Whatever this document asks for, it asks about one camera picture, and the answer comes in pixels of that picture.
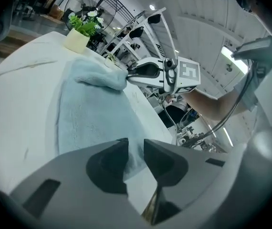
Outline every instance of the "white tablecloth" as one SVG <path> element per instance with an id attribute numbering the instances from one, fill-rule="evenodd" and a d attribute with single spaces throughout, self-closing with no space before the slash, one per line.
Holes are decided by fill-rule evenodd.
<path id="1" fill-rule="evenodd" d="M 57 156 L 56 106 L 60 86 L 76 57 L 85 57 L 108 69 L 104 58 L 86 49 L 79 55 L 62 46 L 65 36 L 51 32 L 22 46 L 0 64 L 0 190 L 10 193 L 24 178 Z M 139 88 L 124 90 L 151 139 L 171 143 L 172 136 Z M 147 191 L 143 201 L 129 188 L 141 212 L 154 192 L 148 170 L 131 180 Z"/>

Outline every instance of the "light blue cloth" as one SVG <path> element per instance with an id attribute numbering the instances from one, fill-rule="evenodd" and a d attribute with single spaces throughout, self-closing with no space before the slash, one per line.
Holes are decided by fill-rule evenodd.
<path id="1" fill-rule="evenodd" d="M 124 92 L 127 71 L 107 73 L 84 59 L 72 62 L 59 106 L 59 154 L 127 137 L 129 161 L 124 180 L 146 165 L 145 134 Z"/>

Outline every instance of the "black cable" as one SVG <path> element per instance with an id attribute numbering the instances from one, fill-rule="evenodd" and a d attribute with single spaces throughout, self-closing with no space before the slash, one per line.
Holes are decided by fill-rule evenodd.
<path id="1" fill-rule="evenodd" d="M 230 115 L 234 112 L 235 108 L 238 106 L 238 104 L 239 104 L 240 100 L 242 99 L 244 93 L 246 92 L 250 82 L 252 81 L 252 79 L 254 77 L 256 66 L 257 66 L 257 63 L 253 63 L 252 66 L 249 68 L 249 73 L 246 76 L 244 87 L 243 87 L 242 91 L 240 92 L 239 96 L 237 97 L 237 100 L 236 100 L 235 104 L 228 111 L 228 113 L 224 116 L 224 118 L 222 120 L 220 120 L 219 123 L 217 123 L 210 131 L 208 131 L 204 135 L 199 136 L 197 138 L 193 138 L 193 139 L 189 140 L 188 142 L 186 142 L 185 143 L 186 146 L 194 145 L 197 141 L 202 140 L 205 137 L 207 137 L 207 136 L 213 134 L 214 132 L 218 131 L 225 124 L 225 122 L 229 119 Z"/>
<path id="2" fill-rule="evenodd" d="M 182 120 L 184 119 L 184 117 L 192 110 L 192 108 L 190 107 L 190 109 L 184 114 L 184 116 L 181 118 L 181 120 L 179 121 L 179 127 L 182 128 Z"/>
<path id="3" fill-rule="evenodd" d="M 167 117 L 170 119 L 170 121 L 173 123 L 173 125 L 175 126 L 175 131 L 176 131 L 176 145 L 178 145 L 178 125 L 174 122 L 174 120 L 171 118 L 171 116 L 168 114 L 165 106 L 164 106 L 164 101 L 165 101 L 166 97 L 164 97 L 164 99 L 161 102 L 161 105 L 163 106 L 163 109 L 167 115 Z"/>

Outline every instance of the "fluorescent light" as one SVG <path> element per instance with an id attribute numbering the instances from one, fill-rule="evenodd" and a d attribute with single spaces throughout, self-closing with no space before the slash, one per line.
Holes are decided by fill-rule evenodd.
<path id="1" fill-rule="evenodd" d="M 248 67 L 242 60 L 234 60 L 231 55 L 232 51 L 229 50 L 227 47 L 223 46 L 221 53 L 228 58 L 230 61 L 232 61 L 244 74 L 247 73 Z"/>
<path id="2" fill-rule="evenodd" d="M 227 138 L 228 138 L 228 140 L 230 142 L 230 145 L 233 147 L 233 144 L 231 142 L 230 136 L 228 135 L 228 133 L 227 133 L 227 131 L 226 131 L 226 129 L 224 127 L 223 127 L 223 130 L 224 130 L 224 132 L 225 132 L 225 134 L 226 134 L 226 136 L 227 136 Z"/>
<path id="3" fill-rule="evenodd" d="M 208 125 L 209 126 L 209 128 L 211 129 L 211 131 L 212 131 L 212 128 L 211 128 L 211 126 L 210 125 Z M 214 132 L 212 131 L 212 134 L 214 135 L 214 137 L 217 137 L 215 134 L 214 134 Z"/>

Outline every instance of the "green leaves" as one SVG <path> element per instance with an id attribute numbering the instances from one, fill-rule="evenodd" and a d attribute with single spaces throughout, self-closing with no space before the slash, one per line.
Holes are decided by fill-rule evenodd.
<path id="1" fill-rule="evenodd" d="M 115 56 L 112 53 L 108 53 L 107 54 L 107 58 L 112 61 L 112 62 L 117 62 L 117 59 L 115 58 Z"/>
<path id="2" fill-rule="evenodd" d="M 78 18 L 76 15 L 70 17 L 70 24 L 76 29 L 82 26 L 81 18 Z"/>
<path id="3" fill-rule="evenodd" d="M 94 26 L 97 23 L 94 22 L 94 18 L 91 17 L 89 17 L 86 24 L 83 24 L 82 19 L 74 15 L 70 17 L 70 24 L 76 31 L 87 37 L 93 36 L 96 32 L 96 28 Z"/>
<path id="4" fill-rule="evenodd" d="M 81 27 L 79 27 L 78 29 L 76 29 L 78 32 L 80 32 L 83 35 L 89 35 L 92 36 L 95 34 L 96 30 L 94 28 L 94 26 L 96 25 L 96 23 L 94 22 L 90 22 L 87 24 L 82 25 Z"/>

